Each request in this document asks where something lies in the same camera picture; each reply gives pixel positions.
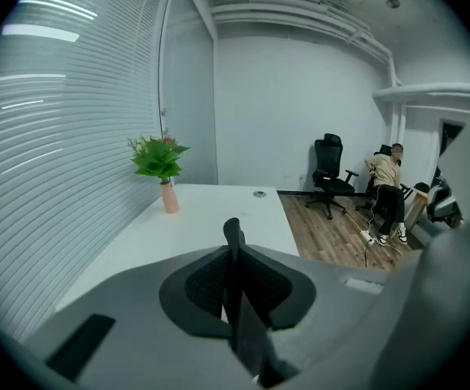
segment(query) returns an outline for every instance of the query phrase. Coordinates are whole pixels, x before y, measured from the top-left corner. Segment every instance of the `chair backrest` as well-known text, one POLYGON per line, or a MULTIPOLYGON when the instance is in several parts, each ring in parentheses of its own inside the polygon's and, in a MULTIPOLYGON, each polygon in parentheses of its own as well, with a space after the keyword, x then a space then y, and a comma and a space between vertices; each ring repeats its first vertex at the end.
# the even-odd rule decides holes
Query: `chair backrest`
POLYGON ((336 134, 325 133, 323 140, 315 141, 316 170, 324 178, 335 179, 340 174, 342 139, 336 134))

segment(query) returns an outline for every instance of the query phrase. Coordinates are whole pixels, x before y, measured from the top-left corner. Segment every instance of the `chair base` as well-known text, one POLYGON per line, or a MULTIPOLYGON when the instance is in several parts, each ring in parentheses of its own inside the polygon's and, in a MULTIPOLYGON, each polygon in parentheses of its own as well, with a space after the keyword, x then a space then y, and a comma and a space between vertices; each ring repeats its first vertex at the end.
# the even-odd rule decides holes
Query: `chair base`
POLYGON ((314 191, 313 194, 311 195, 314 199, 310 200, 309 202, 306 203, 306 208, 309 208, 311 204, 316 204, 319 202, 323 202, 325 204, 325 207, 327 208, 327 219, 330 221, 333 219, 333 214, 331 213, 331 205, 337 206, 338 208, 342 209, 342 213, 346 214, 347 209, 342 205, 339 204, 334 200, 334 197, 330 197, 326 193, 319 193, 314 191))

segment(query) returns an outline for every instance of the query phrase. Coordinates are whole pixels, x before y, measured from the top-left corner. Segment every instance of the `potted plant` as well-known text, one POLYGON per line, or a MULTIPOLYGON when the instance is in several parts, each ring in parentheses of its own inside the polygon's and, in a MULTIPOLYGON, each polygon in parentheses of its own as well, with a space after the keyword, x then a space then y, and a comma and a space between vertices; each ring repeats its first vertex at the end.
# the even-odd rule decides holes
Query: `potted plant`
POLYGON ((189 147, 179 146, 172 137, 149 137, 147 140, 143 136, 135 141, 128 139, 128 145, 134 151, 131 160, 138 166, 136 173, 161 179, 164 209, 169 214, 175 214, 179 205, 170 178, 179 175, 181 168, 176 161, 189 147))

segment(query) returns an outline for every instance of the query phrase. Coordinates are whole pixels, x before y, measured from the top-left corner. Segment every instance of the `ceiling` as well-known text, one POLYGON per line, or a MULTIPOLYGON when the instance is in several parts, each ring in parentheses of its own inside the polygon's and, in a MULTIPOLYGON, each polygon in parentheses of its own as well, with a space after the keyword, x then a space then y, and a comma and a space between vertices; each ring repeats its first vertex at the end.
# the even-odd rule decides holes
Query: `ceiling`
POLYGON ((356 10, 371 26, 376 39, 388 46, 396 46, 446 15, 438 0, 399 0, 397 9, 388 8, 386 0, 341 1, 356 10))

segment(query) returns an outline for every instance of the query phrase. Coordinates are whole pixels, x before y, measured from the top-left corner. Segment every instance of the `black office chair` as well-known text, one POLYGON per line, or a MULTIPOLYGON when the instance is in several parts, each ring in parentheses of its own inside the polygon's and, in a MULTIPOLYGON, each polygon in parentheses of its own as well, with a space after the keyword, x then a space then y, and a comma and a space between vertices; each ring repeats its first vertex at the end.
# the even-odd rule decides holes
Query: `black office chair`
MULTIPOLYGON (((392 147, 388 145, 381 145, 381 149, 379 152, 374 152, 374 154, 386 154, 387 156, 390 156, 392 154, 392 147)), ((401 166, 401 160, 398 160, 398 165, 401 166)), ((408 199, 408 197, 411 196, 412 194, 412 189, 408 188, 404 184, 401 185, 401 190, 403 191, 403 197, 405 198, 405 201, 408 199)), ((368 184, 367 184, 367 189, 365 190, 365 197, 368 199, 365 204, 356 206, 355 209, 358 210, 370 210, 374 203, 377 200, 377 188, 374 188, 374 176, 371 176, 371 179, 369 179, 368 184)), ((377 204, 374 206, 374 214, 375 215, 381 215, 383 218, 385 217, 386 214, 386 207, 385 204, 381 202, 381 198, 379 201, 377 201, 377 204)))
POLYGON ((333 219, 331 204, 342 208, 344 214, 347 212, 344 206, 334 201, 334 197, 351 196, 355 192, 349 180, 353 175, 358 176, 356 172, 346 171, 349 174, 347 179, 338 179, 342 151, 342 140, 336 134, 325 133, 323 140, 315 141, 317 166, 313 172, 313 182, 323 191, 313 191, 311 197, 315 198, 306 204, 306 208, 309 208, 310 204, 323 202, 327 206, 327 219, 333 219))

